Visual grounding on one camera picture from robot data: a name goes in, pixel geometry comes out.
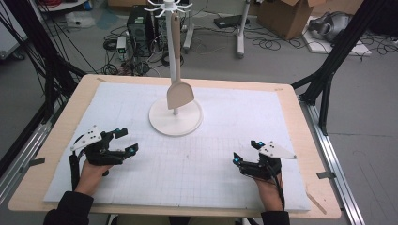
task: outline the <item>computer tower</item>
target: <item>computer tower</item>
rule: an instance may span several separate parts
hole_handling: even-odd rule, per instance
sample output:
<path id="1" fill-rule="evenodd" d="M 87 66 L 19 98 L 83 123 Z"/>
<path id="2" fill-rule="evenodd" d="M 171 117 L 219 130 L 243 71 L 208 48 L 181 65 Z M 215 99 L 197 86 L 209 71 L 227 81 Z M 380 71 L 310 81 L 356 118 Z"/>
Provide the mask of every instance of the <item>computer tower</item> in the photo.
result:
<path id="1" fill-rule="evenodd" d="M 161 11 L 155 11 L 155 16 L 159 15 Z M 167 23 L 166 17 L 163 14 L 161 17 L 155 17 L 155 38 L 158 42 L 160 50 L 167 49 Z"/>
<path id="2" fill-rule="evenodd" d="M 146 5 L 132 6 L 127 20 L 133 55 L 140 57 L 149 57 L 152 54 L 152 42 L 154 40 L 151 15 L 145 8 L 147 8 Z"/>

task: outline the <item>white stand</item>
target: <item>white stand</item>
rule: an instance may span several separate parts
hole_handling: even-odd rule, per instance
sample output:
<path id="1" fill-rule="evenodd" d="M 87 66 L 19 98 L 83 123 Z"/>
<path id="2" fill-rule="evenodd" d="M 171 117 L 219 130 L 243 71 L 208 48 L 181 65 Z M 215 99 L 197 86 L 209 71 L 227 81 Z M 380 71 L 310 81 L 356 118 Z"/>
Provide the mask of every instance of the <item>white stand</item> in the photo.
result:
<path id="1" fill-rule="evenodd" d="M 246 0 L 246 6 L 243 10 L 242 14 L 242 21 L 240 23 L 240 27 L 237 32 L 237 57 L 243 58 L 244 53 L 245 53 L 245 46 L 243 43 L 243 31 L 245 30 L 245 25 L 246 25 L 246 19 L 248 18 L 249 14 L 249 7 L 250 7 L 250 0 Z"/>
<path id="2" fill-rule="evenodd" d="M 177 6 L 179 1 L 164 0 L 164 4 L 154 4 L 150 0 L 148 2 L 154 6 L 159 6 L 154 9 L 147 9 L 148 11 L 155 11 L 162 9 L 156 17 L 160 17 L 166 12 L 166 26 L 167 26 L 167 44 L 169 49 L 169 62 L 170 62 L 170 78 L 172 83 L 176 80 L 176 65 L 175 52 L 173 46 L 172 29 L 171 29 L 171 14 L 175 11 L 182 11 Z M 194 100 L 182 107 L 169 110 L 167 106 L 167 98 L 157 100 L 149 110 L 149 121 L 154 129 L 158 132 L 168 136 L 184 136 L 195 131 L 202 124 L 203 112 L 200 105 Z"/>
<path id="3" fill-rule="evenodd" d="M 179 107 L 179 114 L 167 109 L 167 98 L 161 98 L 149 110 L 149 120 L 154 129 L 168 136 L 184 136 L 194 132 L 203 121 L 203 112 L 196 100 Z"/>
<path id="4" fill-rule="evenodd" d="M 190 10 L 188 12 L 187 35 L 185 36 L 185 41 L 184 41 L 184 45 L 183 45 L 184 53 L 188 53 L 188 51 L 190 50 L 194 27 L 195 27 L 195 25 L 193 24 L 192 11 Z"/>

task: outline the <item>equipment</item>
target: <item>equipment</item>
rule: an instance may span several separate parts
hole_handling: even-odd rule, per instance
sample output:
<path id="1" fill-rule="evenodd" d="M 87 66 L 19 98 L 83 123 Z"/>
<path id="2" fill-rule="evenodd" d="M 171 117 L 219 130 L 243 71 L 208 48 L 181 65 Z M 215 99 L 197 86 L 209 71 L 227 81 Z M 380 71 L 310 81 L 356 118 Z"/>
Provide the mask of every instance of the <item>equipment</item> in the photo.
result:
<path id="1" fill-rule="evenodd" d="M 155 17 L 155 36 L 159 49 L 167 49 L 167 23 L 165 16 Z"/>
<path id="2" fill-rule="evenodd" d="M 351 18 L 348 14 L 340 11 L 326 12 L 322 17 L 310 20 L 308 30 L 316 30 L 325 40 L 334 44 L 348 26 Z"/>
<path id="3" fill-rule="evenodd" d="M 149 57 L 154 31 L 150 12 L 145 10 L 145 5 L 132 6 L 127 20 L 127 29 L 134 56 Z"/>
<path id="4" fill-rule="evenodd" d="M 214 19 L 214 23 L 220 29 L 227 28 L 227 27 L 235 27 L 235 26 L 239 26 L 242 24 L 242 18 L 243 18 L 243 15 L 222 17 L 222 18 Z M 250 23 L 250 21 L 248 19 L 246 19 L 245 24 L 249 24 L 249 23 Z"/>
<path id="5" fill-rule="evenodd" d="M 117 38 L 116 49 L 119 54 L 119 59 L 122 62 L 129 60 L 129 49 L 127 48 L 126 43 L 126 37 L 121 36 Z"/>
<path id="6" fill-rule="evenodd" d="M 235 152 L 232 162 L 239 167 L 240 173 L 243 175 L 266 182 L 272 181 L 278 189 L 284 210 L 284 195 L 281 181 L 278 179 L 278 174 L 281 173 L 282 168 L 281 158 L 297 158 L 296 155 L 273 141 L 269 142 L 268 145 L 263 142 L 251 141 L 251 145 L 260 152 L 258 154 L 260 159 L 257 163 L 243 161 L 243 158 Z"/>
<path id="7" fill-rule="evenodd" d="M 75 189 L 80 180 L 79 160 L 85 154 L 90 164 L 96 166 L 120 165 L 124 159 L 135 156 L 138 151 L 138 143 L 133 144 L 122 150 L 110 151 L 109 142 L 114 138 L 118 139 L 126 136 L 126 128 L 115 129 L 113 131 L 99 132 L 97 126 L 93 126 L 84 135 L 80 136 L 74 145 L 70 148 L 73 151 L 69 156 L 72 188 Z M 76 156 L 76 150 L 82 149 L 79 156 Z"/>

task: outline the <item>white paper sheet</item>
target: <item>white paper sheet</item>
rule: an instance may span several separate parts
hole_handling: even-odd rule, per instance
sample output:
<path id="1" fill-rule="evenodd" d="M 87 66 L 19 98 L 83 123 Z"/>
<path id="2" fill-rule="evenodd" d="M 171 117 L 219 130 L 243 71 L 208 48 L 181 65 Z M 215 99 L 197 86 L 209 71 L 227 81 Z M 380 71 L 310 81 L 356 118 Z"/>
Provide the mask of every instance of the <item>white paper sheet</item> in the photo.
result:
<path id="1" fill-rule="evenodd" d="M 233 152 L 255 162 L 250 141 L 274 141 L 294 152 L 275 93 L 194 88 L 204 111 L 202 125 L 184 137 L 167 137 L 149 123 L 148 112 L 166 86 L 102 83 L 78 125 L 44 198 L 58 202 L 71 190 L 69 148 L 93 125 L 100 131 L 127 128 L 110 150 L 139 144 L 137 155 L 102 179 L 95 203 L 248 208 L 262 210 L 254 181 L 232 163 Z M 283 159 L 286 210 L 309 210 L 299 166 Z"/>

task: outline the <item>metal frame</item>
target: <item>metal frame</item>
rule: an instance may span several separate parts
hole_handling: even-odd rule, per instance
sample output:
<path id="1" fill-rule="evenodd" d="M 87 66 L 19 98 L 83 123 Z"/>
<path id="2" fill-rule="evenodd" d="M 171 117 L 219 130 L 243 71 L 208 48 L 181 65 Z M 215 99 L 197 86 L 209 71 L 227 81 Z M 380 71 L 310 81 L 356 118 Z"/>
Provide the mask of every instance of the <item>metal frame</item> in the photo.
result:
<path id="1" fill-rule="evenodd" d="M 339 159 L 337 158 L 334 148 L 331 145 L 330 138 L 324 135 L 321 127 L 317 125 L 319 122 L 318 109 L 315 106 L 306 105 L 306 110 L 311 117 L 311 122 L 314 126 L 315 134 L 322 148 L 324 159 L 328 163 L 329 171 L 336 175 L 332 181 L 340 193 L 340 197 L 348 219 L 352 225 L 364 225 L 365 222 L 363 221 L 362 214 L 360 213 L 360 209 L 358 208 L 347 180 L 345 179 L 343 169 L 340 166 Z"/>
<path id="2" fill-rule="evenodd" d="M 46 124 L 39 124 L 32 136 L 26 142 L 20 154 L 15 157 L 12 164 L 8 167 L 0 179 L 0 204 L 8 196 L 15 185 L 19 184 L 20 179 L 26 173 L 30 161 L 35 157 L 40 147 L 44 144 L 50 133 L 53 123 L 49 120 Z"/>
<path id="3" fill-rule="evenodd" d="M 365 33 L 368 26 L 374 20 L 374 17 L 388 1 L 389 0 L 364 0 L 357 13 L 352 18 L 352 21 L 337 40 L 334 48 L 331 50 L 321 68 L 310 76 L 292 84 L 294 89 L 307 83 L 310 84 L 305 93 L 300 95 L 300 99 L 310 105 L 314 105 L 318 96 L 323 93 L 318 124 L 324 135 L 328 135 L 326 125 L 333 76 L 358 43 L 363 33 Z"/>

